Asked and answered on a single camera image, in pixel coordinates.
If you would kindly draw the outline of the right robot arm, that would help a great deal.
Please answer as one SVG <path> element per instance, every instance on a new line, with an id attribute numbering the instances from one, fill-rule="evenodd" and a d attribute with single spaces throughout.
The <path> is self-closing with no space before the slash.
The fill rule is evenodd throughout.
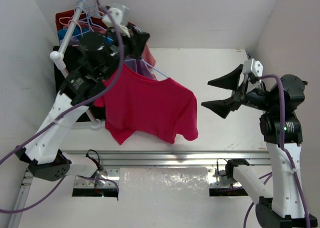
<path id="1" fill-rule="evenodd" d="M 232 90 L 227 99 L 202 102 L 221 118 L 242 105 L 262 111 L 259 126 L 269 153 L 273 190 L 255 176 L 245 159 L 228 160 L 225 176 L 242 185 L 261 227 L 317 227 L 318 219 L 310 214 L 301 185 L 303 134 L 295 113 L 305 100 L 307 83 L 291 74 L 273 75 L 275 85 L 265 90 L 260 86 L 265 78 L 261 64 L 249 69 L 241 64 L 208 81 L 210 86 Z"/>

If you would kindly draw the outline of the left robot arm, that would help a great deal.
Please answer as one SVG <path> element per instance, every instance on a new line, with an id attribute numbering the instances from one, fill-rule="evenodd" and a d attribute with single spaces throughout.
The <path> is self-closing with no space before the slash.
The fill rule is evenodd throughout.
<path id="1" fill-rule="evenodd" d="M 77 66 L 62 82 L 54 104 L 34 138 L 18 148 L 16 156 L 28 164 L 36 177 L 56 181 L 66 175 L 96 178 L 104 171 L 98 161 L 86 155 L 77 157 L 60 150 L 72 126 L 90 105 L 109 91 L 120 76 L 126 57 L 140 58 L 149 33 L 130 27 L 128 34 L 108 31 L 104 35 L 89 32 L 79 42 Z"/>

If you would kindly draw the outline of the pink t shirt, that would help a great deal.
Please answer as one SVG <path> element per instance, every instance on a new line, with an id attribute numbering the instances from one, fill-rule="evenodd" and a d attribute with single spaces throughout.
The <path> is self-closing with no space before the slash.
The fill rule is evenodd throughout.
<path id="1" fill-rule="evenodd" d="M 173 144 L 177 135 L 197 139 L 197 98 L 172 78 L 157 81 L 123 66 L 114 86 L 95 100 L 105 110 L 105 128 L 118 144 L 136 131 Z"/>

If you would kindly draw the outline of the blue wire hanger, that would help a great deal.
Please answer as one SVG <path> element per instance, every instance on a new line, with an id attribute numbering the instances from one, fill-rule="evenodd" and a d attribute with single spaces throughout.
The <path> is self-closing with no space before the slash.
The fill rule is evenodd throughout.
<path id="1" fill-rule="evenodd" d="M 151 78 L 156 80 L 156 74 L 163 76 L 164 78 L 168 78 L 168 76 L 160 71 L 159 69 L 155 68 L 153 65 L 145 61 L 144 59 L 136 60 L 136 72 L 140 75 L 143 75 L 147 78 Z"/>

